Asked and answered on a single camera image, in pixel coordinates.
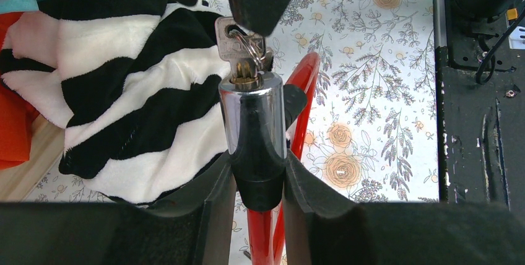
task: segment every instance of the red frame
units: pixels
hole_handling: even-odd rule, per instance
[[[301,88],[308,99],[306,107],[297,118],[293,135],[292,152],[301,159],[305,144],[306,128],[319,74],[320,57],[317,53],[308,53],[297,65],[286,84]],[[248,235],[252,265],[279,265],[284,249],[284,214],[280,205],[276,230],[272,237],[272,211],[256,212],[248,209]]]

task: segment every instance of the floral wallpaper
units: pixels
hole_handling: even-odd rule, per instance
[[[207,1],[230,15],[228,0]],[[432,15],[432,0],[292,0],[267,39],[285,80],[305,54],[321,56],[302,162],[350,200],[438,200]],[[111,202],[58,166],[27,200]],[[234,208],[230,264],[249,265],[238,194]]]

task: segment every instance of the fleece blanket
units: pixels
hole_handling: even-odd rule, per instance
[[[217,86],[230,67],[217,52],[212,9],[169,0],[49,0],[39,8],[8,29],[0,74],[65,128],[61,173],[142,204],[227,150]]]

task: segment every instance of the black cable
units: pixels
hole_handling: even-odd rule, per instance
[[[510,34],[514,30],[516,30],[516,27],[519,25],[519,23],[523,20],[524,17],[525,17],[525,7],[519,13],[518,18],[512,23],[512,25],[510,27],[508,27],[508,29],[503,33],[503,35],[500,37],[500,39],[498,39],[496,44],[494,44],[494,46],[488,51],[487,55],[481,60],[481,63],[479,64],[479,67],[477,68],[477,71],[476,71],[476,74],[475,74],[475,80],[476,80],[476,82],[478,84],[486,84],[490,80],[490,78],[494,74],[494,70],[496,69],[496,64],[495,64],[496,59],[494,58],[494,53],[496,53],[496,50],[498,50],[498,48],[510,36]],[[480,41],[480,46],[481,46],[481,44],[485,43],[484,42],[485,38],[484,37],[480,37],[480,39],[481,39],[481,41]],[[488,65],[489,61],[491,62],[489,74],[488,74],[487,78],[482,80],[481,79],[481,75],[485,72],[485,69],[487,68],[487,65]]]

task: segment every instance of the metal key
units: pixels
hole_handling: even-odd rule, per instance
[[[264,56],[261,58],[262,67],[264,72],[269,72],[272,69],[272,63],[274,58],[274,50],[270,47],[266,48]]]
[[[266,39],[258,34],[243,35],[235,29],[233,17],[220,17],[215,21],[215,34],[219,57],[230,62],[233,81],[239,84],[253,82],[258,71],[265,71]]]

